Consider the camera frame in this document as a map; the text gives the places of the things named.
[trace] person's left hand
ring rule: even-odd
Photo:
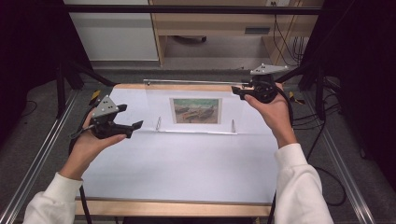
[[[91,111],[89,116],[85,119],[84,125],[82,126],[83,128],[90,125],[92,112],[93,111]],[[69,179],[81,180],[84,172],[101,151],[117,144],[125,137],[125,134],[118,134],[105,139],[98,139],[92,134],[91,130],[85,131],[79,136],[69,159],[59,174]]]

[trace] painting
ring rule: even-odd
[[[174,123],[220,124],[221,99],[171,98]]]

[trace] shirt cuff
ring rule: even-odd
[[[275,153],[278,170],[296,165],[306,165],[305,155],[298,143],[289,144]]]
[[[56,202],[72,203],[75,201],[81,185],[82,180],[69,179],[56,173],[52,182],[44,191],[43,196],[49,197]]]

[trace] floor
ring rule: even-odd
[[[290,56],[285,54],[288,63],[292,62]],[[248,76],[249,70],[261,63],[269,63],[260,37],[218,37],[209,36],[205,43],[196,39],[172,37],[168,40],[165,61],[160,66],[137,66],[138,69],[120,68],[98,69],[97,73],[116,82],[141,82],[144,78],[162,79],[194,79],[215,81],[239,81],[241,77]],[[46,161],[40,167],[37,180],[28,194],[25,195],[29,202],[36,192],[44,190],[53,178],[54,172],[62,167],[67,159],[67,135],[72,133],[81,120],[82,111],[91,100],[92,92],[97,87],[93,80],[84,77],[87,82],[82,91],[78,91],[78,99],[70,111],[67,125],[58,133],[58,139],[53,143],[52,151],[47,154]],[[298,77],[290,80],[286,85],[292,86],[291,90],[296,99],[308,101],[306,96],[313,93],[299,92],[293,84],[298,82]],[[74,94],[67,87],[68,95]],[[3,184],[0,189],[0,210],[4,210],[11,201],[24,175],[35,160],[35,155],[41,148],[52,124],[56,121],[57,103],[56,86],[54,82],[37,87],[29,92],[24,115],[12,130],[9,139],[1,146],[0,150],[0,180]],[[326,100],[326,106],[336,105],[335,97]],[[311,115],[313,111],[308,104],[293,103],[294,117],[301,118]],[[301,142],[304,152],[312,146],[318,136],[318,122],[315,119],[304,119],[295,126],[296,135]],[[396,223],[396,194],[391,189],[386,179],[381,175],[374,161],[363,160],[360,156],[359,146],[356,144],[353,133],[347,121],[342,116],[342,110],[334,107],[329,110],[326,130],[332,135],[338,151],[342,155],[351,176],[361,192],[361,196],[375,219],[359,220],[352,206],[351,195],[341,206],[329,206],[335,223]],[[323,136],[312,154],[311,164],[325,168],[337,175],[332,159],[327,150]],[[342,191],[333,178],[319,171],[323,184],[323,194],[327,201],[339,202]],[[26,202],[21,206],[15,223],[21,223]],[[76,223],[81,223],[83,217],[77,217]],[[112,217],[95,217],[101,223],[115,223]]]

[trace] hand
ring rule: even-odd
[[[276,83],[276,85],[283,90],[282,84]],[[245,95],[245,100],[260,112],[265,123],[272,130],[279,148],[297,143],[290,124],[288,103],[283,96],[278,94],[269,104],[263,104],[250,95]]]
[[[83,128],[90,124],[92,112],[85,119]],[[82,133],[76,141],[73,151],[69,156],[66,164],[59,172],[60,175],[69,178],[80,180],[84,172],[88,169],[91,162],[99,155],[105,148],[110,147],[122,141],[126,137],[125,134],[118,134],[106,139],[96,138],[91,130]]]

